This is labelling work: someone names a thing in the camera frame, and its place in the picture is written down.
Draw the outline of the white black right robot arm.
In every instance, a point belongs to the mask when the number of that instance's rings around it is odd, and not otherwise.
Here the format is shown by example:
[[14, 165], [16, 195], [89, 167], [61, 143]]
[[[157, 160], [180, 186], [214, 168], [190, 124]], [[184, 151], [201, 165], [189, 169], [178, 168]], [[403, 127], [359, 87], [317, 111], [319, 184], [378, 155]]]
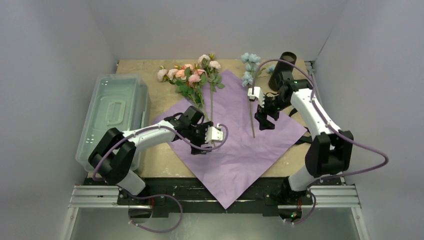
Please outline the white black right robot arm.
[[278, 120], [280, 111], [288, 106], [293, 106], [306, 123], [311, 143], [304, 158], [304, 167], [289, 176], [280, 191], [282, 200], [292, 204], [318, 178], [349, 168], [353, 134], [342, 131], [338, 126], [330, 126], [328, 115], [312, 96], [313, 87], [307, 79], [295, 80], [282, 73], [279, 80], [277, 94], [267, 96], [255, 86], [248, 89], [247, 96], [252, 102], [258, 101], [254, 117], [261, 131], [273, 130], [275, 125], [268, 117]]

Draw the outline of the purple tissue paper sheet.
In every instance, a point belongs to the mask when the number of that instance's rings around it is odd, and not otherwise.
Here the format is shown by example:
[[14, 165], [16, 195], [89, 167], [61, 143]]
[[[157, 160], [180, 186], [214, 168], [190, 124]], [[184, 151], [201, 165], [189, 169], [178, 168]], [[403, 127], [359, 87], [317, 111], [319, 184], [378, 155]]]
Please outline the purple tissue paper sheet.
[[213, 95], [213, 122], [228, 127], [225, 144], [207, 154], [191, 154], [182, 140], [151, 148], [146, 154], [145, 176], [186, 177], [190, 174], [227, 209], [306, 132], [306, 128], [280, 113], [273, 130], [259, 130], [253, 120], [252, 136], [247, 91], [231, 71], [222, 72], [225, 88]]

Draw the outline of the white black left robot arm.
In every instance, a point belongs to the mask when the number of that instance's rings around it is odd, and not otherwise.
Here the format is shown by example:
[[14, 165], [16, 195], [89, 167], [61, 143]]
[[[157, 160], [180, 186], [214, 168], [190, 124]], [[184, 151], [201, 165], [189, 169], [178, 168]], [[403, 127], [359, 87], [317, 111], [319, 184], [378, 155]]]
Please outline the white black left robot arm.
[[131, 169], [134, 157], [150, 147], [176, 140], [187, 141], [192, 155], [209, 152], [208, 144], [221, 141], [223, 133], [213, 122], [204, 119], [200, 110], [189, 106], [185, 112], [144, 128], [130, 131], [110, 128], [89, 155], [88, 163], [95, 175], [100, 174], [100, 180], [126, 190], [132, 201], [142, 205], [148, 201], [149, 191], [142, 178]]

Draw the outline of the peach pink rose stem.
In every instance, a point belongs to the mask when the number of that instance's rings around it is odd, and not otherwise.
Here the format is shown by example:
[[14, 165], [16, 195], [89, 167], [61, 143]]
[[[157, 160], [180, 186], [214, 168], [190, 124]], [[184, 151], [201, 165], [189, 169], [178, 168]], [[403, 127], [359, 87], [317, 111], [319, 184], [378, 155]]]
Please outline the peach pink rose stem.
[[177, 93], [201, 110], [206, 120], [210, 120], [210, 113], [207, 113], [206, 98], [203, 93], [203, 89], [208, 83], [205, 71], [200, 69], [200, 65], [197, 63], [194, 65], [176, 65], [174, 68], [179, 68], [179, 71], [175, 75], [175, 82], [170, 84], [175, 85]]

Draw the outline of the pale pink rose stem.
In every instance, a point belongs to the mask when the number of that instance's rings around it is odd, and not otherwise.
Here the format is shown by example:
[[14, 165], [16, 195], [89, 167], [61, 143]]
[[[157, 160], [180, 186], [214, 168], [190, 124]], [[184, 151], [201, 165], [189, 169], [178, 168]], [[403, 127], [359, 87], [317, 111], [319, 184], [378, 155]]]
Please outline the pale pink rose stem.
[[166, 69], [163, 65], [160, 65], [157, 72], [157, 80], [159, 82], [174, 83], [175, 75], [179, 70], [179, 68]]

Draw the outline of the blue flower stem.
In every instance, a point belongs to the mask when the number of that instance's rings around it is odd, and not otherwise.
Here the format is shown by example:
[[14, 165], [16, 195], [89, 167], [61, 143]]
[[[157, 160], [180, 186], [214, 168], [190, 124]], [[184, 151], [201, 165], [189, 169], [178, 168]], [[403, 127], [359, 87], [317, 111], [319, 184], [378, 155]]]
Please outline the blue flower stem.
[[[253, 83], [254, 74], [261, 63], [261, 58], [253, 53], [244, 53], [240, 56], [241, 62], [245, 65], [245, 72], [241, 77], [241, 85], [246, 89], [250, 88]], [[248, 101], [249, 107], [249, 120], [251, 126], [252, 137], [255, 138], [255, 127], [252, 113], [252, 103]]]

